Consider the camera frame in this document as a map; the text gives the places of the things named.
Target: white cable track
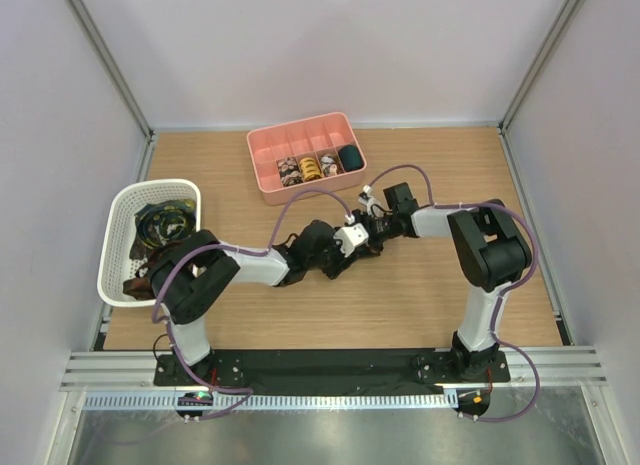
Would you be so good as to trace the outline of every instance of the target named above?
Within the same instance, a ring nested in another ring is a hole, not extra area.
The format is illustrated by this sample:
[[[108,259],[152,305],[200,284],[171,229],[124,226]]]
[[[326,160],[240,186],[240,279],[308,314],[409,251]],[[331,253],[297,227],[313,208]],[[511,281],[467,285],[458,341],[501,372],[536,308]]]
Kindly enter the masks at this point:
[[[234,395],[213,396],[213,404],[178,406],[184,392],[92,392],[87,394],[84,411],[136,410],[223,410],[240,398]],[[382,397],[284,397],[254,395],[238,411],[316,411],[316,410],[388,410],[456,408],[455,390],[444,394]]]

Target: dark green object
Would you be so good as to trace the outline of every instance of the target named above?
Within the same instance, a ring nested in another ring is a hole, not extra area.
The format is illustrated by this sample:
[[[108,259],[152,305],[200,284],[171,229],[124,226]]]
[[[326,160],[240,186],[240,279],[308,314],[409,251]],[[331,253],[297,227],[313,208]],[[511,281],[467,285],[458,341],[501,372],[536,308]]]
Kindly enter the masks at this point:
[[[184,240],[196,226],[196,202],[168,200],[148,204],[136,213],[136,238],[129,258],[143,260],[150,253],[169,242]]]
[[[344,168],[345,172],[353,172],[354,170],[360,170],[364,167],[360,150],[353,144],[342,147],[338,152],[338,156],[340,157],[342,168]]]

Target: white connector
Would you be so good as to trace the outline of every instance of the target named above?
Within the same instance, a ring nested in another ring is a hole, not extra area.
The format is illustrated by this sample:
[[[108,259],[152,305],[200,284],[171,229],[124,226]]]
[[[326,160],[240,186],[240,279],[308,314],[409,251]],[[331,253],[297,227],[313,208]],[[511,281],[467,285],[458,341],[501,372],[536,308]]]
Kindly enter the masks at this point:
[[[361,223],[356,223],[355,225],[341,227],[333,238],[342,242],[340,251],[344,253],[345,257],[348,257],[357,247],[367,243],[369,234]]]
[[[372,217],[381,217],[384,215],[382,203],[371,195],[372,190],[373,187],[370,187],[369,185],[362,187],[362,193],[358,195],[358,203],[361,203],[367,208],[368,215],[371,215]]]

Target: dark cloth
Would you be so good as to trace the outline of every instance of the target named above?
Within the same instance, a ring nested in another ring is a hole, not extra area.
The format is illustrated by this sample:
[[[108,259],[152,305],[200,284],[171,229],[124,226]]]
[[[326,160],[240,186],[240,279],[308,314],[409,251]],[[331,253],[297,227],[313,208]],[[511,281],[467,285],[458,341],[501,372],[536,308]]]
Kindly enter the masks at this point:
[[[184,240],[195,231],[196,202],[168,200],[142,207],[135,217],[136,238],[129,258],[144,260],[155,249],[167,243]]]
[[[156,248],[149,255],[149,260],[140,265],[140,268],[136,270],[136,276],[129,280],[125,280],[122,283],[122,293],[129,295],[136,300],[153,300],[156,298],[151,288],[151,281],[149,280],[149,270],[151,270],[158,260],[160,260],[167,252],[171,251],[176,245],[181,242],[174,241],[169,242],[165,246]]]

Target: white wall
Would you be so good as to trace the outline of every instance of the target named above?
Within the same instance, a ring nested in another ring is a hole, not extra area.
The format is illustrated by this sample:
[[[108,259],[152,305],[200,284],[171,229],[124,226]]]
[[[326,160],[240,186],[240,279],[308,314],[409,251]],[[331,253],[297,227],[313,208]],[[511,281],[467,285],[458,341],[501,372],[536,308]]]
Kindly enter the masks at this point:
[[[497,121],[563,0],[85,0],[154,127]]]
[[[0,462],[42,458],[144,140],[63,0],[0,0]]]
[[[575,338],[597,347],[635,443],[639,8],[586,0],[509,133]]]

